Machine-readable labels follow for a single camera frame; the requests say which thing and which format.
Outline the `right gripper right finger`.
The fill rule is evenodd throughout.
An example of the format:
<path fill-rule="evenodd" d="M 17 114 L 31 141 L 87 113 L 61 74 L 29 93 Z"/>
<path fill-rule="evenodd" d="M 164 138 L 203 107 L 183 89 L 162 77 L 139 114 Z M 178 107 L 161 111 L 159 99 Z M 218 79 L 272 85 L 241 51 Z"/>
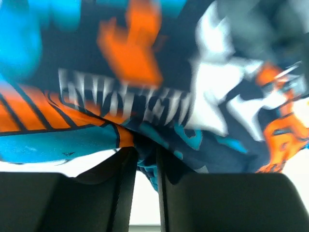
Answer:
<path fill-rule="evenodd" d="M 199 174 L 156 151 L 164 232 L 306 232 L 309 215 L 283 174 Z"/>

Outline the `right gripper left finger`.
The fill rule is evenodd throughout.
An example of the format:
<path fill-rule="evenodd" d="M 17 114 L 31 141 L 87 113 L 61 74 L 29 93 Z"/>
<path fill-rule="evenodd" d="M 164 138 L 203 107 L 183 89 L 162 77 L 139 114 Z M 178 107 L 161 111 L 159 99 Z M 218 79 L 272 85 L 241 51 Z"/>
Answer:
<path fill-rule="evenodd" d="M 128 231 L 137 158 L 125 147 L 76 178 L 1 173 L 1 231 Z"/>

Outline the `colourful patterned shorts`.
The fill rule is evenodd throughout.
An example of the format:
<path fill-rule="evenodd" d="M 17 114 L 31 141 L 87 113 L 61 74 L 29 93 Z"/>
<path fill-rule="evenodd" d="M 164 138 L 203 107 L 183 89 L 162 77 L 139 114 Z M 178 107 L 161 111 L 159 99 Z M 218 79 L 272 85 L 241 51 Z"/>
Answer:
<path fill-rule="evenodd" d="M 309 145 L 306 0 L 3 0 L 0 159 L 160 145 L 198 173 L 281 173 Z"/>

